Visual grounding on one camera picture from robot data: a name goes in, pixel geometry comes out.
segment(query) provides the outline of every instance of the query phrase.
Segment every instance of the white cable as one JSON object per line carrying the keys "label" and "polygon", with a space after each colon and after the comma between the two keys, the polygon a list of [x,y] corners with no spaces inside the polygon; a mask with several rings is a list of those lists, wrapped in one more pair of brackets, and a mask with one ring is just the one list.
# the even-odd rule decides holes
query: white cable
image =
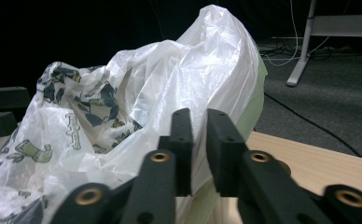
{"label": "white cable", "polygon": [[160,29],[160,35],[161,35],[161,38],[162,38],[162,40],[165,40],[165,39],[166,39],[166,37],[164,36],[163,30],[161,29],[161,23],[160,23],[159,16],[158,16],[157,11],[156,11],[156,9],[154,8],[154,6],[153,6],[153,4],[152,4],[151,0],[149,0],[149,4],[151,5],[152,11],[154,12],[155,19],[156,19],[156,20],[157,20],[157,22],[158,22],[158,26],[159,26],[159,29]]}
{"label": "white cable", "polygon": [[291,62],[292,60],[294,60],[294,59],[295,59],[295,55],[297,55],[298,47],[299,47],[299,43],[298,43],[298,33],[297,33],[297,28],[295,27],[295,22],[294,22],[294,10],[293,10],[293,7],[292,7],[292,0],[289,0],[289,3],[290,3],[290,5],[291,5],[291,19],[292,19],[292,25],[294,26],[295,40],[296,40],[296,42],[297,42],[297,47],[295,48],[295,52],[294,52],[294,55],[292,56],[292,58],[288,59],[288,61],[285,62],[285,63],[281,63],[281,64],[272,63],[271,58],[270,58],[268,55],[265,55],[265,56],[269,59],[269,62],[270,62],[272,65],[277,66],[277,67],[283,66],[283,65]]}
{"label": "white cable", "polygon": [[[348,8],[349,5],[350,5],[350,2],[351,2],[351,0],[347,1],[346,8],[344,9],[344,11],[343,11],[343,13],[342,13],[343,15],[346,13],[347,8]],[[271,59],[268,55],[263,55],[263,56],[267,57],[268,59],[267,59],[267,60],[262,59],[262,60],[264,60],[264,61],[269,61],[269,62],[270,62],[272,65],[274,65],[274,66],[283,66],[284,64],[289,63],[289,62],[292,61],[292,60],[295,60],[295,59],[300,58],[300,57],[295,57],[295,54],[296,54],[296,52],[297,52],[297,50],[298,50],[298,36],[297,36],[297,30],[295,29],[294,13],[293,13],[293,9],[292,9],[292,0],[290,0],[290,3],[291,3],[292,23],[293,23],[293,25],[294,25],[295,36],[296,36],[296,39],[297,39],[297,47],[296,47],[294,56],[292,56],[292,58],[290,58],[290,59]],[[326,43],[329,38],[330,38],[330,36],[327,36],[327,38],[326,38],[321,44],[319,44],[315,49],[312,49],[311,51],[309,51],[309,52],[307,53],[308,57],[310,56],[311,53],[313,53],[313,51],[319,49],[324,43]],[[283,61],[283,60],[288,60],[288,62],[286,62],[286,63],[284,63],[284,64],[274,64],[274,63],[272,63],[272,61]]]}

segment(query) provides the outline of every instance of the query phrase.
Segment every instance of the black wall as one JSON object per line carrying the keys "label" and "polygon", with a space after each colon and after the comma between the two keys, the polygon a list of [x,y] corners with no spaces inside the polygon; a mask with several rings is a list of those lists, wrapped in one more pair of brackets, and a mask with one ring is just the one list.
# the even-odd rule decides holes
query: black wall
{"label": "black wall", "polygon": [[[105,65],[119,50],[176,40],[210,4],[226,7],[255,39],[293,33],[288,0],[0,0],[0,87],[23,86],[33,96],[50,63]],[[346,4],[319,1],[317,13],[342,14]],[[303,35],[310,1],[293,5]],[[352,0],[347,13],[362,13],[362,1]]]}

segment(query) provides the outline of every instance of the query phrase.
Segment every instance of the crumpled plastic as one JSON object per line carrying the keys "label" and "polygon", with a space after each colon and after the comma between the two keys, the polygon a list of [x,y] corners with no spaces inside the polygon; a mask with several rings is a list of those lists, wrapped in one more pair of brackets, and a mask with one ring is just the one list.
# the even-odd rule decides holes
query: crumpled plastic
{"label": "crumpled plastic", "polygon": [[[256,85],[257,52],[241,22],[207,6],[176,41],[119,51],[103,66],[50,64],[0,148],[0,223],[50,223],[74,188],[97,182],[114,189],[137,176],[181,108],[192,121],[196,192],[210,175],[202,165],[206,109],[236,123]],[[177,223],[192,200],[177,198]]]}

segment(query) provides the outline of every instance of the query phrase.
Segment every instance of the brass insert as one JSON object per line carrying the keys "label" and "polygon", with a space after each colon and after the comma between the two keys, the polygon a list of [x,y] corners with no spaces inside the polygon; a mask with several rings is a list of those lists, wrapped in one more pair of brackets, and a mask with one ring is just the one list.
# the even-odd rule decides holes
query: brass insert
{"label": "brass insert", "polygon": [[336,198],[352,207],[362,207],[362,196],[347,189],[339,189],[335,192]]}
{"label": "brass insert", "polygon": [[263,153],[255,152],[251,154],[251,159],[258,162],[267,162],[269,160],[269,157]]}
{"label": "brass insert", "polygon": [[158,152],[151,156],[151,160],[161,162],[169,160],[169,155],[166,153]]}
{"label": "brass insert", "polygon": [[101,190],[97,188],[84,189],[76,196],[76,203],[79,205],[89,205],[96,203],[103,197]]}

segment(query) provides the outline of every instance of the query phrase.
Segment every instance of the wooden table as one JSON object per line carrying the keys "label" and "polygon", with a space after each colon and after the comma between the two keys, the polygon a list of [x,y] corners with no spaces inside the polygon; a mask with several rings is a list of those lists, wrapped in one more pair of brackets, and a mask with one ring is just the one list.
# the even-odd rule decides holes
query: wooden table
{"label": "wooden table", "polygon": [[[285,162],[291,177],[309,191],[322,195],[328,185],[343,184],[362,191],[362,159],[321,147],[252,132],[246,144]],[[242,223],[236,200],[230,201],[230,223]]]}

